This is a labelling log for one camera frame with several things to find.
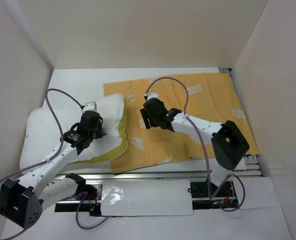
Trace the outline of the Mickey Mouse pillowcase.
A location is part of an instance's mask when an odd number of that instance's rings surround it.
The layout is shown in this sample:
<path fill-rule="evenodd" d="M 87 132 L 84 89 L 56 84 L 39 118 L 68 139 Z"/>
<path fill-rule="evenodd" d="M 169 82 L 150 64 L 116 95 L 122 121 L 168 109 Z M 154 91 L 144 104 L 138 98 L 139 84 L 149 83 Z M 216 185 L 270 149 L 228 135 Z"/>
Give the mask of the Mickey Mouse pillowcase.
<path fill-rule="evenodd" d="M 104 84 L 104 95 L 121 94 L 125 100 L 125 136 L 128 147 L 111 161 L 115 174 L 144 167 L 215 156 L 211 138 L 226 121 L 234 122 L 249 144 L 248 155 L 259 149 L 226 73 L 175 74 Z M 160 99 L 169 117 L 178 116 L 166 129 L 146 129 L 141 115 L 145 95 Z"/>

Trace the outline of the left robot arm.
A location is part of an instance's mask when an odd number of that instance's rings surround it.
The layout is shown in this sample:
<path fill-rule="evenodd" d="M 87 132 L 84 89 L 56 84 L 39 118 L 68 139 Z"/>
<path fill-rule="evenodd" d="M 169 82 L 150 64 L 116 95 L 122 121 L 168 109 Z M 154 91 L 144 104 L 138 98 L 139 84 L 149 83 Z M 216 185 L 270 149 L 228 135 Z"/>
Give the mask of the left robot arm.
<path fill-rule="evenodd" d="M 79 200 L 86 194 L 92 200 L 96 199 L 97 189 L 75 173 L 67 174 L 59 182 L 53 182 L 53 178 L 67 164 L 75 161 L 93 140 L 104 135 L 102 123 L 99 113 L 84 112 L 80 122 L 64 133 L 63 140 L 54 149 L 55 157 L 48 155 L 44 164 L 16 181 L 7 179 L 1 186 L 0 214 L 27 230 L 46 208 L 61 199 L 72 196 Z"/>

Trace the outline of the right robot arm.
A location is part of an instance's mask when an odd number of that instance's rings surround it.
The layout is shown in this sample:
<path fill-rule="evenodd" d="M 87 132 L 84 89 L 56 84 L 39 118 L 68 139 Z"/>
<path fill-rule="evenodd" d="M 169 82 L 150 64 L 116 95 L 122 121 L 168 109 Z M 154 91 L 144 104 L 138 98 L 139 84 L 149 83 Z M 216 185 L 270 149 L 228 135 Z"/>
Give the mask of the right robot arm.
<path fill-rule="evenodd" d="M 238 126 L 230 120 L 225 123 L 212 122 L 176 108 L 167 110 L 159 98 L 147 95 L 144 98 L 146 101 L 140 113 L 147 129 L 161 128 L 199 138 L 206 160 L 208 196 L 212 199 L 219 195 L 224 182 L 249 150 L 249 143 Z M 217 160 L 214 170 L 210 170 L 206 142 L 211 143 Z"/>

